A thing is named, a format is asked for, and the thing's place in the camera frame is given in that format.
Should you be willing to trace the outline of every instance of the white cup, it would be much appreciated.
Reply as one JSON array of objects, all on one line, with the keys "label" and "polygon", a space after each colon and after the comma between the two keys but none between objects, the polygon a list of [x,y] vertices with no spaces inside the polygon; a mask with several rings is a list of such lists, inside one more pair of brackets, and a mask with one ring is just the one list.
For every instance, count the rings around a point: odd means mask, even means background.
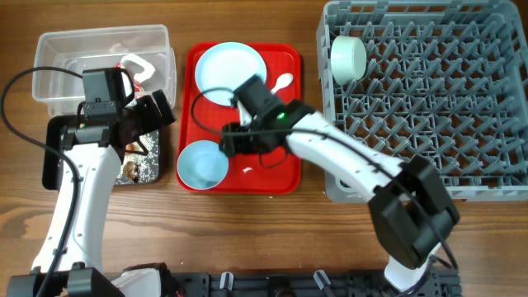
[{"label": "white cup", "polygon": [[361,79],[366,70],[366,49],[356,37],[338,36],[332,44],[330,67],[336,83],[345,85]]}]

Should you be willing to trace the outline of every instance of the white plate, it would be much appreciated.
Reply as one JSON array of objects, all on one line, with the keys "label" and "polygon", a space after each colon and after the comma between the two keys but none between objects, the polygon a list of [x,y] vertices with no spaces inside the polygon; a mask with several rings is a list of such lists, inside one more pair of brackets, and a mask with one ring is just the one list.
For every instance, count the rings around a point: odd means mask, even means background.
[{"label": "white plate", "polygon": [[[254,74],[266,81],[266,64],[261,55],[250,46],[225,42],[213,46],[200,57],[195,80],[200,92],[212,87],[234,90]],[[233,93],[216,91],[205,94],[205,97],[221,106],[231,106]]]}]

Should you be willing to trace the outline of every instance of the cable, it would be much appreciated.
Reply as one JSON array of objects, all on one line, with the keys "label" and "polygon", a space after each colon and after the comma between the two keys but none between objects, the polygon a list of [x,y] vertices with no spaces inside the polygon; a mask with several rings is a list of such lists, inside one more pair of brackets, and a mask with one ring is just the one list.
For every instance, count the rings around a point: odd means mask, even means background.
[{"label": "cable", "polygon": [[266,166],[266,165],[264,165],[264,162],[262,161],[262,153],[258,153],[258,162],[265,169],[272,169],[272,168],[275,168],[275,167],[281,165],[284,161],[286,161],[286,159],[288,158],[289,155],[290,155],[290,153],[285,152],[285,156],[280,161],[278,161],[277,163],[274,163],[272,165]]},{"label": "cable", "polygon": [[290,134],[290,133],[293,133],[293,132],[306,133],[306,134],[315,134],[315,135],[321,136],[321,137],[323,137],[325,139],[330,139],[330,140],[332,140],[332,141],[344,146],[345,148],[350,149],[356,155],[358,155],[361,158],[363,158],[364,160],[366,160],[369,163],[369,165],[374,167],[377,171],[383,173],[388,179],[391,180],[391,182],[394,183],[395,186],[397,186],[399,188],[399,190],[404,195],[406,195],[409,198],[409,200],[414,202],[414,204],[416,205],[418,211],[422,214],[423,218],[425,219],[426,224],[429,226],[429,228],[431,228],[432,232],[435,234],[435,236],[438,238],[438,241],[441,243],[441,246],[444,248],[445,253],[447,254],[447,256],[448,256],[453,268],[455,270],[459,269],[458,268],[458,264],[457,264],[457,262],[455,260],[455,256],[453,255],[453,252],[451,251],[451,249],[447,245],[445,239],[441,236],[441,234],[438,231],[438,229],[432,223],[431,219],[427,216],[427,212],[423,209],[422,205],[417,201],[417,198],[413,194],[411,194],[398,180],[396,180],[395,177],[393,177],[390,173],[388,173],[385,169],[383,169],[383,167],[381,167],[378,163],[374,162],[371,158],[367,157],[361,151],[355,149],[354,147],[352,147],[351,145],[345,143],[344,141],[342,141],[340,139],[337,139],[337,138],[335,138],[335,137],[333,137],[331,135],[328,135],[328,134],[326,134],[324,132],[319,132],[317,130],[275,129],[275,130],[255,130],[255,131],[248,131],[248,132],[223,132],[223,131],[213,130],[213,129],[203,125],[196,118],[196,114],[195,114],[196,103],[206,93],[212,92],[212,91],[218,91],[218,90],[231,91],[230,89],[228,89],[226,87],[214,87],[214,88],[205,90],[202,93],[198,94],[198,96],[196,96],[195,100],[191,104],[191,117],[192,117],[192,119],[196,122],[196,124],[200,128],[202,128],[203,130],[208,131],[210,133],[213,133],[213,134],[219,134],[219,135],[223,135],[223,136],[239,136],[239,137],[242,137],[242,136],[254,136],[254,135],[260,135],[260,134]]},{"label": "cable", "polygon": [[139,147],[143,150],[143,151],[135,151],[135,150],[128,150],[126,149],[125,150],[125,153],[135,153],[135,154],[138,154],[140,156],[148,156],[149,155],[149,150],[147,149],[147,147],[145,147],[145,145],[141,142],[141,140],[139,139],[139,137],[135,140],[135,142],[138,143]]},{"label": "cable", "polygon": [[83,110],[84,103],[86,102],[83,101],[83,102],[80,102],[79,105],[77,105],[77,116],[76,116],[77,122],[81,121],[81,111]]},{"label": "cable", "polygon": [[442,259],[442,258],[440,258],[438,256],[430,255],[429,258],[431,258],[433,261],[439,262],[441,265],[443,265],[447,269],[453,268],[450,263],[448,263],[446,260],[444,260],[444,259]]},{"label": "cable", "polygon": [[11,87],[11,85],[14,82],[16,82],[19,78],[23,77],[24,75],[29,74],[29,73],[33,73],[35,71],[40,71],[40,70],[60,71],[60,72],[63,72],[63,73],[67,73],[67,74],[73,75],[73,76],[75,76],[77,78],[83,78],[83,76],[78,74],[78,73],[75,73],[73,71],[69,71],[67,69],[62,69],[62,68],[56,68],[56,67],[35,67],[35,68],[29,68],[29,69],[27,69],[25,71],[22,71],[21,73],[17,74],[14,78],[12,78],[11,81],[9,81],[7,83],[7,85],[6,85],[6,87],[4,88],[3,93],[2,93],[2,97],[0,97],[0,116],[2,117],[2,120],[3,120],[4,124],[6,125],[6,127],[13,134],[15,134],[16,136],[20,137],[21,139],[24,139],[25,141],[27,141],[27,142],[29,142],[31,144],[40,146],[41,148],[51,152],[52,154],[54,154],[57,157],[59,157],[60,159],[62,159],[66,164],[68,164],[68,167],[69,167],[69,169],[71,170],[71,172],[73,174],[73,180],[75,181],[73,183],[72,202],[70,203],[70,206],[69,206],[68,216],[66,217],[66,222],[64,223],[64,229],[63,229],[62,234],[60,235],[59,244],[57,246],[57,249],[55,250],[55,254],[54,254],[53,260],[51,261],[51,265],[49,265],[48,273],[46,274],[46,277],[42,281],[42,285],[40,286],[40,289],[39,289],[39,292],[37,294],[37,297],[45,296],[46,287],[49,284],[49,282],[51,280],[51,276],[54,274],[55,269],[57,268],[57,265],[59,264],[60,257],[64,253],[64,245],[66,244],[66,239],[68,237],[69,230],[70,230],[70,228],[72,226],[73,214],[75,212],[75,208],[76,208],[77,203],[78,203],[78,182],[79,182],[79,175],[78,175],[78,172],[77,172],[77,168],[75,167],[75,164],[72,162],[72,160],[70,160],[70,158],[68,158],[66,155],[64,155],[63,153],[59,152],[55,148],[52,148],[52,147],[50,147],[50,146],[48,146],[46,144],[42,144],[41,142],[39,142],[37,140],[34,140],[34,139],[32,139],[32,138],[30,138],[28,136],[25,136],[24,134],[22,134],[21,132],[16,130],[11,125],[11,123],[9,123],[9,120],[7,120],[6,111],[5,111],[5,108],[4,108],[4,102],[5,102],[5,99],[6,99],[7,92],[9,91],[9,88]]}]

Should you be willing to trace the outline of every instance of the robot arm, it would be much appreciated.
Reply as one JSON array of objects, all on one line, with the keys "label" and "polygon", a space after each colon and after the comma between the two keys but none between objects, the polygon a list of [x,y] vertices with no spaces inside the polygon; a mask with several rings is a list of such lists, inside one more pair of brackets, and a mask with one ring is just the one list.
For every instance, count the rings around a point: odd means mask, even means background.
[{"label": "robot arm", "polygon": [[[419,156],[405,163],[374,151],[301,102],[283,105],[258,77],[247,80],[234,95],[252,121],[247,126],[226,125],[223,131],[228,133],[220,148],[233,156],[284,146],[344,181],[368,202],[376,236],[390,255],[385,277],[401,291],[416,284],[426,270],[429,255],[440,246],[429,224],[447,238],[460,219],[436,168]],[[247,136],[229,133],[262,130],[277,132]],[[385,172],[372,163],[378,163]],[[404,205],[402,200],[409,198],[408,193],[415,193],[416,199]]]},{"label": "robot arm", "polygon": [[[73,264],[82,262],[85,267],[94,267],[102,272],[102,233],[110,193],[119,174],[121,160],[111,146],[100,148],[97,144],[75,145],[65,154],[78,167],[82,181],[78,207],[66,242],[68,251],[60,258],[56,271],[69,271]],[[69,167],[63,167],[63,179],[51,226],[32,266],[32,270],[43,273],[50,268],[72,200],[73,176]]]}]

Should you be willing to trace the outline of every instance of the plastic container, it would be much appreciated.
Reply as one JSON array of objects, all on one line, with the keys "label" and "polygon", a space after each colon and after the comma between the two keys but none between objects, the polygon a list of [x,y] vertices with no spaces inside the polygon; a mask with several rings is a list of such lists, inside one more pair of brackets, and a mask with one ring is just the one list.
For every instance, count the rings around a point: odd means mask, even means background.
[{"label": "plastic container", "polygon": [[[172,107],[176,102],[176,62],[163,25],[127,26],[44,33],[39,38],[35,67],[55,66],[76,73],[85,69],[114,67],[127,54],[137,54],[156,69],[142,83],[150,94],[163,89]],[[129,68],[141,72],[142,69]],[[33,74],[33,98],[48,105],[50,116],[72,115],[84,100],[83,81],[66,73]]]},{"label": "plastic container", "polygon": [[[361,38],[365,78],[339,86],[330,51]],[[332,1],[317,30],[324,115],[364,144],[435,164],[467,200],[528,200],[528,47],[507,0]],[[326,193],[361,201],[330,173]]]},{"label": "plastic container", "polygon": [[[185,85],[181,99],[180,139],[178,155],[189,144],[198,140],[210,140],[219,143],[220,137],[202,130],[191,118],[191,103],[200,94],[195,81],[195,68],[201,55],[216,43],[201,43],[193,46],[187,55]],[[266,85],[271,89],[277,78],[283,73],[292,73],[294,81],[277,92],[277,96],[287,103],[293,99],[301,98],[301,59],[299,54],[288,45],[248,44],[253,47],[264,59],[267,70]],[[196,116],[202,123],[217,130],[231,122],[238,122],[237,109],[220,106],[201,98],[196,103]],[[200,193],[231,193],[231,194],[266,194],[281,195],[295,190],[300,183],[301,161],[289,154],[285,159],[285,150],[276,149],[273,153],[263,154],[262,162],[270,166],[281,160],[280,165],[274,168],[263,167],[257,155],[239,154],[229,159],[228,174],[223,181],[212,189],[199,191]],[[187,186],[176,172],[180,186],[188,191],[193,190]]]}]

